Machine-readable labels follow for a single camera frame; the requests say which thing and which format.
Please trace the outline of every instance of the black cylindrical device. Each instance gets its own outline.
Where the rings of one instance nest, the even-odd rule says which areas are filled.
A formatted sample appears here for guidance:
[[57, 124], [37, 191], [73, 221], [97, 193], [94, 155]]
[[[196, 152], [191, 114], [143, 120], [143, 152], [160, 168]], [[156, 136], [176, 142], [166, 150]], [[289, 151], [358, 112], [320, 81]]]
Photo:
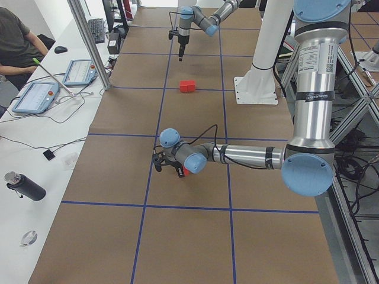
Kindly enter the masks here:
[[41, 186], [22, 174], [9, 172], [4, 176], [4, 179], [7, 182], [8, 188], [17, 191], [34, 201], [39, 201], [46, 195], [46, 191]]

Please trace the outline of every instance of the red block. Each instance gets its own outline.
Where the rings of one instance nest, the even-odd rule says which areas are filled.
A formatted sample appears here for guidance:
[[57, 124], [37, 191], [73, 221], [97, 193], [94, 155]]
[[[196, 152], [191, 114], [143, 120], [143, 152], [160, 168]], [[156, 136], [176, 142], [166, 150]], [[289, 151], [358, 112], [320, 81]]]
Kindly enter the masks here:
[[195, 80], [180, 81], [179, 88], [182, 93], [194, 92], [196, 90], [196, 82]]

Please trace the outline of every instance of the black pants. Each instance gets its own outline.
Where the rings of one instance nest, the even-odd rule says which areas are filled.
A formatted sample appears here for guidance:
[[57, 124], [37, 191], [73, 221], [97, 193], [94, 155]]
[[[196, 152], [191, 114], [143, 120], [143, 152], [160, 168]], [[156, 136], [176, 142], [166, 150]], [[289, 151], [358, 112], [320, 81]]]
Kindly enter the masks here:
[[7, 75], [6, 78], [18, 89], [21, 90], [29, 80], [31, 74]]

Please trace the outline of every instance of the black cylinder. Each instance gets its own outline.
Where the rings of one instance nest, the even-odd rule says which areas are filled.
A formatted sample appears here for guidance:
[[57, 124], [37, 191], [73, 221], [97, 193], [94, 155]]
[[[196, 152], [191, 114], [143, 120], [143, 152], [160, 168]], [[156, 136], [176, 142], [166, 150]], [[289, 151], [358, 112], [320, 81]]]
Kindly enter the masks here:
[[21, 179], [17, 184], [12, 185], [7, 183], [7, 187], [29, 197], [34, 201], [39, 201], [45, 197], [46, 191], [41, 186], [22, 174], [20, 174], [20, 176]]

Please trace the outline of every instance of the person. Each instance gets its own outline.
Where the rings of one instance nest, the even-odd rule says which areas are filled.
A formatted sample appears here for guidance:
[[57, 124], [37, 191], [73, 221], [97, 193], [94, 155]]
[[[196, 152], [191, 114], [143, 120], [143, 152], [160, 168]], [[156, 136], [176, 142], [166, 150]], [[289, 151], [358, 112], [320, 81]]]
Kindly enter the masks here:
[[33, 57], [42, 61], [48, 49], [21, 20], [0, 7], [0, 74], [18, 89], [37, 68]]

